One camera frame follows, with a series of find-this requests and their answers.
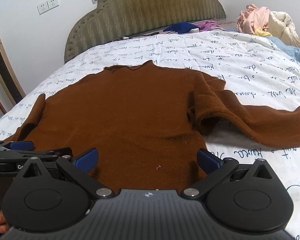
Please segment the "brown knit sweater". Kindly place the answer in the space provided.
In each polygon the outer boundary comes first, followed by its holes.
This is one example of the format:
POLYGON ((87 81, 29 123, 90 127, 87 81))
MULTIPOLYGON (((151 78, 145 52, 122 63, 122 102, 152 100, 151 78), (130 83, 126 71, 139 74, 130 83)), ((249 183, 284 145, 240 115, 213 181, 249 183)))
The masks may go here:
POLYGON ((182 190, 204 177, 197 152, 221 119, 259 144, 300 146, 300 107, 244 106, 223 80, 152 61, 107 67, 38 96, 10 140, 32 141, 38 151, 69 147, 74 155, 94 147, 93 177, 114 191, 182 190))

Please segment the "pink clothes pile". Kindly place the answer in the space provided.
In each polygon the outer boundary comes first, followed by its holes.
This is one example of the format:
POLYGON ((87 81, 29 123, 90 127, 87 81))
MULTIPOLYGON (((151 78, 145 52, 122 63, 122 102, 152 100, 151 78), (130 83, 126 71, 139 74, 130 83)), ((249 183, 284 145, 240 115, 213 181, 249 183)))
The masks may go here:
POLYGON ((254 4, 246 6, 237 18, 237 30, 245 34, 267 32, 270 10, 267 7, 257 7, 254 4))

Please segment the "white script-print quilt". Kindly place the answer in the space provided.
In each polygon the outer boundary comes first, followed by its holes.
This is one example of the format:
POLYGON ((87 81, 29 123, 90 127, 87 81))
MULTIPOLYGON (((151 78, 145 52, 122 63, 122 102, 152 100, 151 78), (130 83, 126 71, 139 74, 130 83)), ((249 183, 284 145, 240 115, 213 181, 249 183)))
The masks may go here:
MULTIPOLYGON (((148 60, 161 67, 190 68, 217 77, 244 105, 288 111, 300 106, 300 63, 269 39, 226 31, 159 34, 111 42, 79 54, 0 119, 0 140, 12 135, 24 122, 38 95, 52 96, 107 66, 136 66, 148 60)), ((221 158, 233 157, 250 163, 261 157, 270 163, 294 202, 286 229, 300 239, 300 147, 264 147, 228 122, 221 123, 206 143, 209 151, 221 158)))

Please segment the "purple garment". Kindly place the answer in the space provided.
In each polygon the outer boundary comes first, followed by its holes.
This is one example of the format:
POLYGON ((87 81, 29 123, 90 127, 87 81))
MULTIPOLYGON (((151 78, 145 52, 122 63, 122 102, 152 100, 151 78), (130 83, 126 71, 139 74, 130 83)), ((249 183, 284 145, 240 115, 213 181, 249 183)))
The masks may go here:
POLYGON ((193 23, 200 31, 210 31, 213 28, 219 27, 219 24, 213 20, 203 20, 193 23))

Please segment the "navy blue garment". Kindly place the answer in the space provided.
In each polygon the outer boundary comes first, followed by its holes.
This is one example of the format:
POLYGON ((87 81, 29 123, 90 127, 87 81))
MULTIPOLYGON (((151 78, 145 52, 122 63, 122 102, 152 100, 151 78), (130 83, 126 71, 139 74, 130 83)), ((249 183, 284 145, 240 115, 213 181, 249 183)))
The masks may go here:
POLYGON ((173 32, 177 32, 178 34, 184 34, 190 32, 192 29, 198 29, 198 27, 192 23, 179 22, 170 25, 169 27, 165 28, 163 31, 173 31, 173 32))

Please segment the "light blue blanket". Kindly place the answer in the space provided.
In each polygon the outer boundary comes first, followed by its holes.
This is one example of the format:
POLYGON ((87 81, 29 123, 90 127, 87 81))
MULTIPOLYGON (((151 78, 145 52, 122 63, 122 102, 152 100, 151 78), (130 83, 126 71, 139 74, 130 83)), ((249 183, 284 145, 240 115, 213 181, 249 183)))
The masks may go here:
POLYGON ((281 51, 300 63, 300 48, 286 45, 277 37, 267 36, 266 38, 273 42, 281 51))

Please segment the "yellow garment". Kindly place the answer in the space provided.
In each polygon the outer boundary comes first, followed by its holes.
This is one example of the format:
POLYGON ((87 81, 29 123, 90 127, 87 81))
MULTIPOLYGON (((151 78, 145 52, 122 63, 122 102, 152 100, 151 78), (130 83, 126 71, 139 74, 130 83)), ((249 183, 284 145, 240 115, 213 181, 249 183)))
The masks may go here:
POLYGON ((270 32, 264 31, 262 28, 256 28, 253 32, 253 35, 260 36, 260 37, 272 36, 270 32))

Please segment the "cream puffy jacket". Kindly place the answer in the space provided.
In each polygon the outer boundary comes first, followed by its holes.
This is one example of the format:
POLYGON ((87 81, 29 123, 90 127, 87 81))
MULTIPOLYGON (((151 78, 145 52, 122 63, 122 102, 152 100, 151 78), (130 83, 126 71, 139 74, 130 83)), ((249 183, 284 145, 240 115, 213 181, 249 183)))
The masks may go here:
POLYGON ((268 31, 279 38, 285 45, 300 49, 300 37, 290 15, 283 11, 271 11, 268 20, 268 31))

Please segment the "olive upholstered headboard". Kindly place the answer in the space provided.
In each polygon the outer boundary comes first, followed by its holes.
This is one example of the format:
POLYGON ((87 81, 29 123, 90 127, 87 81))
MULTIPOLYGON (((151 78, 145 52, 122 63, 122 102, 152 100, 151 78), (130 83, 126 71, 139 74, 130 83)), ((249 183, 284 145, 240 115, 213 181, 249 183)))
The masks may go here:
POLYGON ((98 0, 68 36, 64 61, 124 36, 144 33, 178 22, 225 19, 219 0, 98 0))

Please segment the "white double wall socket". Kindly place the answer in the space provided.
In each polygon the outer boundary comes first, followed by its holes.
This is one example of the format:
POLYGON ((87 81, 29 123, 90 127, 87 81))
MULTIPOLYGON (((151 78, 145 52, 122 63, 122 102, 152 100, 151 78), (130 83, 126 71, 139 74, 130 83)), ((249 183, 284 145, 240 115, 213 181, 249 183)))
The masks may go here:
POLYGON ((54 9, 59 6, 58 0, 47 0, 37 6, 38 14, 42 15, 48 12, 51 9, 54 9))

